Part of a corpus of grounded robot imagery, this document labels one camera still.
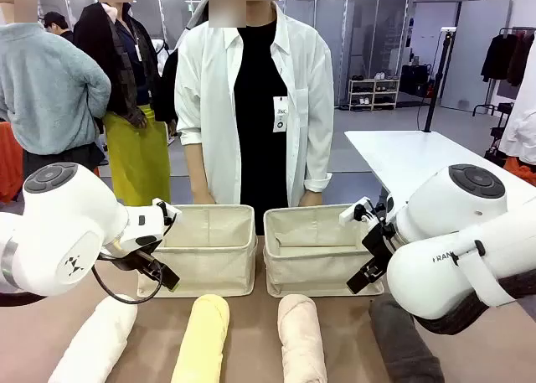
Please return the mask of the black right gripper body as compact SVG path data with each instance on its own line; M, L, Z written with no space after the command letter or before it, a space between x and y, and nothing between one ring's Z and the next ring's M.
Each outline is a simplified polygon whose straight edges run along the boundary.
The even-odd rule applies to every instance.
M374 260L380 266L387 266L396 251L392 242L394 236L394 225L380 221L362 240L363 246L373 255Z

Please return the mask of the pink towel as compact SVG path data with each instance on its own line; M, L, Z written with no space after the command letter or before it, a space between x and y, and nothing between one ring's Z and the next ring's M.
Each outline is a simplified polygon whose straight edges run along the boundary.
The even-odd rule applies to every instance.
M278 306L278 334L284 383L327 383L317 307L301 294L283 297Z

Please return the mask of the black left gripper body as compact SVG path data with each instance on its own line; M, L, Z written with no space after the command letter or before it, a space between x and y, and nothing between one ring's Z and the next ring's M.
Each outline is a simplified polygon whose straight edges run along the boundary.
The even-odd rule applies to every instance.
M144 251L136 250L125 257L125 263L130 270L136 270L151 279L163 279L162 263Z

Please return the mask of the yellow towel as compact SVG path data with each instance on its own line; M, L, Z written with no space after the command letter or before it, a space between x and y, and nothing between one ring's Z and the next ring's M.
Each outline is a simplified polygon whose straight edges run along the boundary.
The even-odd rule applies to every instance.
M219 383L229 305L217 295L197 298L191 308L171 383Z

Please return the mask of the person in yellow skirt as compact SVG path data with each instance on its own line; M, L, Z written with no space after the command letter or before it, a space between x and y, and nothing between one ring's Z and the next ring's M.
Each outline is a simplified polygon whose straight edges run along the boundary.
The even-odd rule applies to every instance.
M82 10L75 45L106 73L111 94L103 117L116 197L126 205L171 199L168 127L161 105L157 52L132 0L98 0Z

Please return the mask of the black trolley cart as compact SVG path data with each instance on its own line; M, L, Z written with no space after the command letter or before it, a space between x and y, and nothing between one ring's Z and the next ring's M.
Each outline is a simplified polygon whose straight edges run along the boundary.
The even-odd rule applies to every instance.
M472 116L475 116L481 111L488 113L490 116L499 115L497 125L491 128L490 136L492 137L492 144L485 152L484 158L500 167L505 164L507 155L499 149L499 145L506 129L506 125L508 124L512 114L512 110L513 103L503 102L499 103L497 106L494 106L493 104L477 105L472 111Z

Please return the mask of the white towel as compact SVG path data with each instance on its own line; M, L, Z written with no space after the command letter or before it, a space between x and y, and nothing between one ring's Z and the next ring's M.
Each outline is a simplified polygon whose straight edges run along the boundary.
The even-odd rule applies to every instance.
M106 383L136 318L136 304L104 298L71 340L48 383Z

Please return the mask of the clothes rack with dark garments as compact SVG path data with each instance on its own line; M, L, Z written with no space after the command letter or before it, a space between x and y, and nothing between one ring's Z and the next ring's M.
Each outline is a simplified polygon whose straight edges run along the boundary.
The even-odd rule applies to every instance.
M502 28L488 47L482 81L506 80L513 87L520 86L535 38L536 28Z

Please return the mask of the black-haired person with mask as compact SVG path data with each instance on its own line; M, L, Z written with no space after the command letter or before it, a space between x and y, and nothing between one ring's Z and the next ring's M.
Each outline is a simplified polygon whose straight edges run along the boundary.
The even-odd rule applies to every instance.
M62 14L54 11L47 12L44 15L44 27L48 32L73 42L74 34Z

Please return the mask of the white name tag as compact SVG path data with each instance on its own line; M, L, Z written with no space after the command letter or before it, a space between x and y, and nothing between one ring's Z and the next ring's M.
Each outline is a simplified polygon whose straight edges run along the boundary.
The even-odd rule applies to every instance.
M273 132L285 132L288 121L288 97L287 96L274 96L274 125Z

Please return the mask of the wooden shoe rack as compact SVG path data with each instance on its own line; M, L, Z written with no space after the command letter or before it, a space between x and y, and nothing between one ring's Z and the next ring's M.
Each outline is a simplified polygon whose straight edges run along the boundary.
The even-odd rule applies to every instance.
M364 79L353 77L348 82L350 111L393 110L399 94L399 78Z

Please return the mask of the black storage boxes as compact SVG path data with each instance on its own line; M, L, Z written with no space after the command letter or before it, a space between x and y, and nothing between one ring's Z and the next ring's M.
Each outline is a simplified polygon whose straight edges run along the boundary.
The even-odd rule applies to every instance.
M423 97L428 91L431 65L403 65L399 78L399 91Z

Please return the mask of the white table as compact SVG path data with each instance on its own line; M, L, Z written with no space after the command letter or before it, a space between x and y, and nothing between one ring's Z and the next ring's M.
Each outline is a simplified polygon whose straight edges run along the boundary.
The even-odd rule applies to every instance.
M536 198L536 187L438 132L347 131L345 136L394 196L395 211L433 174L457 163L495 174L505 186L509 210Z

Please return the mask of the dark grey towel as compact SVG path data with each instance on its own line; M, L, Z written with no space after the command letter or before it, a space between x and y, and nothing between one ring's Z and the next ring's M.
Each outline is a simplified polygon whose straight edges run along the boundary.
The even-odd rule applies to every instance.
M368 313L392 383L445 383L439 359L420 337L412 316L392 295L374 299Z

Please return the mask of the cream fabric basket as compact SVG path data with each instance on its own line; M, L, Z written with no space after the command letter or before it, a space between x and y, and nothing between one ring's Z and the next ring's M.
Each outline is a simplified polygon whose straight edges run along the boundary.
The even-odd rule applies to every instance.
M181 218L152 253L179 276L157 298L197 298L204 294L241 297L255 285L254 210L247 205L179 205Z
M372 259L362 245L366 225L340 224L349 204L273 209L264 214L267 292L308 297L346 297L347 286Z

